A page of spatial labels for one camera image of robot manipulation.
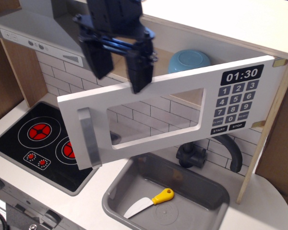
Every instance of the gray sink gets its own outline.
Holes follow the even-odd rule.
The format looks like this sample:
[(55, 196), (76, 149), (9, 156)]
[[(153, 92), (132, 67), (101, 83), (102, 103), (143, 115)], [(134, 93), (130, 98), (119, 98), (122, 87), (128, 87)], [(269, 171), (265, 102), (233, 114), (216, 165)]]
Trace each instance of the gray sink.
[[(164, 188), (175, 196), (130, 219), (126, 210)], [(229, 204), (223, 186), (151, 153), (130, 158), (102, 199), (105, 213), (134, 230), (217, 230)]]

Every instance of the white tile backsplash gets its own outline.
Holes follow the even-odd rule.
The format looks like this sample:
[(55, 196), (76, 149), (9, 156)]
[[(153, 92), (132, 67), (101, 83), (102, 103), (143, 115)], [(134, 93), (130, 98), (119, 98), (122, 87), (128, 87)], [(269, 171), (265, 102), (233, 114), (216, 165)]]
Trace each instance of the white tile backsplash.
[(109, 77), (104, 77), (103, 79), (97, 79), (97, 84), (101, 86), (110, 86), (120, 84), (121, 82)]
[(210, 162), (213, 162), (217, 165), (220, 165), (222, 167), (226, 167), (226, 164), (227, 164), (227, 161), (228, 161), (228, 158), (226, 157), (223, 157), (221, 155), (218, 155), (214, 152), (211, 152), (211, 151), (206, 151), (207, 153), (207, 160), (210, 161)]
[(102, 87), (101, 85), (97, 85), (85, 79), (82, 79), (82, 83), (85, 90), (93, 90)]
[(62, 60), (40, 52), (36, 52), (36, 56), (39, 62), (65, 71), (64, 62)]
[(169, 124), (169, 132), (172, 132), (172, 131), (176, 131), (176, 130), (180, 130), (181, 128), (178, 128), (176, 126), (173, 126), (171, 124)]
[(126, 125), (127, 127), (130, 127), (139, 133), (144, 134), (145, 136), (150, 136), (150, 127), (147, 125), (144, 125), (140, 122), (137, 122), (135, 120), (129, 119), (125, 116), (122, 116), (120, 114), (117, 115), (118, 122)]
[(70, 85), (70, 86), (71, 86), (71, 91), (72, 91), (72, 93), (84, 91), (84, 89), (79, 88), (79, 87), (77, 87), (77, 86), (74, 86), (74, 85)]
[(114, 122), (118, 122), (117, 120), (117, 113), (111, 111), (111, 110), (107, 110), (107, 116), (108, 116), (108, 120), (112, 120)]
[(115, 113), (118, 113), (120, 115), (123, 115), (125, 117), (128, 117), (130, 119), (133, 119), (132, 109), (127, 108), (124, 105), (114, 106), (114, 107), (109, 108), (109, 110), (111, 110), (111, 111), (113, 111)]
[(49, 85), (46, 83), (46, 87), (47, 87), (47, 90), (49, 93), (53, 94), (53, 95), (56, 95), (56, 96), (59, 96), (59, 89), (52, 86), (52, 85)]
[(135, 111), (138, 111), (142, 114), (146, 114), (150, 116), (150, 105), (143, 103), (143, 102), (134, 102), (129, 104), (124, 104), (124, 106), (131, 108)]
[(150, 135), (151, 136), (155, 136), (155, 135), (159, 135), (162, 134), (163, 132), (161, 132), (160, 130), (154, 129), (152, 127), (150, 127)]
[(153, 99), (145, 100), (143, 102), (152, 105), (154, 107), (157, 107), (159, 109), (165, 110), (167, 112), (170, 111), (171, 101), (163, 97), (156, 97)]
[(62, 70), (56, 69), (56, 68), (53, 68), (53, 73), (54, 73), (55, 78), (65, 81), (79, 88), (83, 88), (81, 78), (76, 77), (70, 73), (64, 72)]
[[(36, 54), (48, 92), (53, 95), (66, 95), (120, 83), (120, 81), (110, 77), (104, 77), (101, 80), (96, 79), (92, 72), (81, 67), (39, 52)], [(134, 137), (139, 139), (196, 126), (200, 111), (159, 97), (143, 102), (115, 106), (110, 108), (107, 114), (111, 122), (119, 122), (129, 129), (135, 130)], [(230, 134), (242, 152), (243, 166), (239, 174), (246, 174), (260, 135), (261, 133), (254, 129), (236, 131)], [(218, 141), (207, 138), (196, 141), (194, 144), (207, 149), (208, 161), (229, 169), (231, 155)]]
[(96, 76), (91, 71), (83, 69), (79, 66), (75, 66), (68, 62), (64, 62), (64, 64), (65, 64), (66, 72), (97, 84)]
[(179, 128), (188, 128), (190, 126), (190, 120), (153, 106), (151, 107), (151, 116)]
[(178, 116), (191, 120), (195, 123), (198, 123), (199, 117), (200, 117), (199, 110), (184, 106), (182, 104), (179, 104), (173, 101), (171, 102), (170, 112), (172, 114), (176, 114)]
[(43, 76), (46, 84), (52, 85), (58, 89), (71, 93), (71, 88), (67, 82), (61, 81), (47, 74), (43, 74)]
[(59, 95), (60, 96), (67, 95), (67, 94), (70, 94), (70, 92), (66, 92), (64, 90), (59, 89)]
[(257, 145), (261, 133), (253, 129), (244, 129), (241, 131), (236, 131), (232, 135)]
[(133, 119), (144, 125), (157, 129), (161, 132), (164, 133), (168, 132), (168, 123), (155, 119), (151, 116), (139, 113), (135, 110), (133, 111)]
[(45, 74), (47, 74), (47, 75), (49, 75), (49, 76), (54, 77), (54, 74), (53, 74), (53, 71), (52, 71), (52, 67), (51, 67), (51, 66), (46, 65), (46, 64), (41, 63), (41, 62), (39, 63), (39, 65), (40, 65), (40, 68), (41, 68), (41, 70), (42, 70), (42, 73), (45, 73)]

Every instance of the black faucet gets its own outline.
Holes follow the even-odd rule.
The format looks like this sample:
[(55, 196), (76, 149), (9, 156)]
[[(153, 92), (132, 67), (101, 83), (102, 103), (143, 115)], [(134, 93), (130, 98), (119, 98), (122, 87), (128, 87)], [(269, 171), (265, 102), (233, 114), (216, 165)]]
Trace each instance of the black faucet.
[[(230, 170), (238, 173), (242, 167), (242, 153), (238, 145), (227, 134), (212, 137), (221, 142), (231, 154)], [(179, 164), (184, 168), (190, 168), (196, 166), (202, 168), (205, 160), (207, 159), (206, 150), (198, 151), (193, 142), (185, 143), (181, 145), (177, 151), (176, 158), (179, 159)]]

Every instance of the black stovetop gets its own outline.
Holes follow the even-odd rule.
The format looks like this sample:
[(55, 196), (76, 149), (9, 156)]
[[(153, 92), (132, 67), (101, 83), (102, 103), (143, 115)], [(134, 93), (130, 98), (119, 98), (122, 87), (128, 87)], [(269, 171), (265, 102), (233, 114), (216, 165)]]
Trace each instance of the black stovetop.
[(79, 170), (59, 109), (38, 103), (0, 136), (0, 155), (75, 195), (96, 170)]

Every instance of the microwave keypad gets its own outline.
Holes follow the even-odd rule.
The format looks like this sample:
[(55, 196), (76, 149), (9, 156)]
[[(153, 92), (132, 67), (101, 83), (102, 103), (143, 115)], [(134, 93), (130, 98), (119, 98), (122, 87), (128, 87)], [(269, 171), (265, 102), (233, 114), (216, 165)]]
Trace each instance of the microwave keypad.
[(252, 80), (219, 88), (211, 135), (245, 126), (258, 83)]

